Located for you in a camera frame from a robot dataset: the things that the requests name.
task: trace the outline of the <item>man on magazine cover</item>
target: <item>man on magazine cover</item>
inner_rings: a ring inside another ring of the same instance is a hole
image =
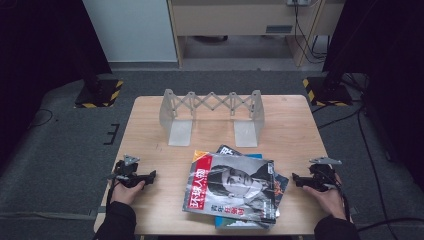
[[[268,164],[252,175],[227,165],[213,166],[208,174],[208,188],[214,195],[243,198],[244,203],[255,211],[262,211],[263,203],[275,198],[269,184]]]

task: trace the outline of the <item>magazine cover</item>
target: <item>magazine cover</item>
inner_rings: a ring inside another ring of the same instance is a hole
[[[237,150],[227,146],[221,145],[217,153],[230,154],[230,155],[243,155]],[[262,154],[245,154],[245,156],[252,158],[262,158]],[[284,191],[288,185],[289,179],[278,174],[274,173],[274,195],[275,195],[275,207],[276,207],[276,217],[279,216],[278,206],[283,198]],[[256,221],[240,220],[234,218],[227,218],[216,216],[215,217],[215,228],[217,229],[270,229],[274,226],[272,223],[262,223]]]
[[[196,150],[183,211],[275,223],[274,162]]]

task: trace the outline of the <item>wall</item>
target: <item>wall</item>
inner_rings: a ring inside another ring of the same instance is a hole
[[[166,0],[83,0],[109,62],[177,62]]]

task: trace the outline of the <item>red magazine banner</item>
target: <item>red magazine banner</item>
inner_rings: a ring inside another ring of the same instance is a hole
[[[204,155],[196,161],[196,171],[191,185],[188,208],[203,210],[208,188],[207,176],[211,169],[211,163],[211,155]]]

